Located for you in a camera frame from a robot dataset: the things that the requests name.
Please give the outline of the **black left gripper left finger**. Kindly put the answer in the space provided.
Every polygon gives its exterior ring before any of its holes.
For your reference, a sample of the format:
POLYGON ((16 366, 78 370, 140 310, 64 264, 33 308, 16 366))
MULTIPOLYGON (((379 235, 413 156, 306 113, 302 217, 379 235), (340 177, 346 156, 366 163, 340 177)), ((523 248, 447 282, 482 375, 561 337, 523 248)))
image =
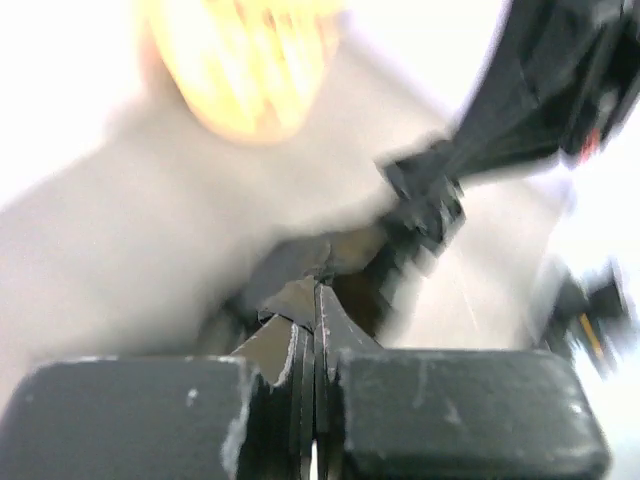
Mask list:
POLYGON ((306 479, 314 287, 288 284, 227 356, 89 358, 26 376, 1 420, 5 479, 306 479))

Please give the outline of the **yellow capybara trash bin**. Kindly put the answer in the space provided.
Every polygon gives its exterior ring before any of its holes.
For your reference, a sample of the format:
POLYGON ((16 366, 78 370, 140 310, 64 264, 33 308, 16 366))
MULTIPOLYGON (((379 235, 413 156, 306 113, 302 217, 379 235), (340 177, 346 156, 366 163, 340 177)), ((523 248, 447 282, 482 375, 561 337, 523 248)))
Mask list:
POLYGON ((142 4, 189 110, 232 141, 273 144, 302 127, 340 43, 342 1, 142 4))

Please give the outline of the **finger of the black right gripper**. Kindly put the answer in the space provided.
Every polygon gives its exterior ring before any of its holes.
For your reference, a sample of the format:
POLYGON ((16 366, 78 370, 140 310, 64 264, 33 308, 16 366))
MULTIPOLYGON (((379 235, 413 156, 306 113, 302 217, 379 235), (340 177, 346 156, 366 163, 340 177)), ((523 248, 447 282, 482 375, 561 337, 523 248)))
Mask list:
POLYGON ((483 81, 446 150, 441 175, 452 177, 489 143, 511 133, 567 88, 564 1, 513 1, 483 81))

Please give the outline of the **black trash bag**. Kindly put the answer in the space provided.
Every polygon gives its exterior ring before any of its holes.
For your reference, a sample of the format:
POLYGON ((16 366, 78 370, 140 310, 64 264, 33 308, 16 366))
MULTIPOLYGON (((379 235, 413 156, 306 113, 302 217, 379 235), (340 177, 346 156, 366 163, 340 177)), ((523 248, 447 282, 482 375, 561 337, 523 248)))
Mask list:
POLYGON ((463 216, 450 157, 450 141, 438 140, 384 166, 397 196, 388 211, 364 225, 279 241, 226 300, 226 309, 256 328, 278 294, 311 277, 328 284, 347 316, 378 337, 405 266, 425 251, 438 252, 463 216))

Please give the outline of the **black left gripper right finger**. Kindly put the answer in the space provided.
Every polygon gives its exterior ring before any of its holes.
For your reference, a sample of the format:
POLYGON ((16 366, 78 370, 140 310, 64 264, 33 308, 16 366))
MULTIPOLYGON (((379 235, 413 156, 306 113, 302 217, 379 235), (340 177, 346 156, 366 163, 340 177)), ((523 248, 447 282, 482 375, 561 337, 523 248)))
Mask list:
POLYGON ((574 368, 541 350, 387 349, 314 291, 322 479, 601 479, 610 450, 574 368))

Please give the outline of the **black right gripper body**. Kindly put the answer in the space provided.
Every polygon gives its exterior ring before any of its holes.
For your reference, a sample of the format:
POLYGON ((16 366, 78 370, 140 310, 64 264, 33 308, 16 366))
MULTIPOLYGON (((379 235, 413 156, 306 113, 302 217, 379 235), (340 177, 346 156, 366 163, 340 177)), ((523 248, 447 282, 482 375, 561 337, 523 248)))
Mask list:
POLYGON ((543 1, 521 43, 525 83, 538 101, 522 126, 527 153, 579 156, 603 141, 637 92, 637 1, 543 1))

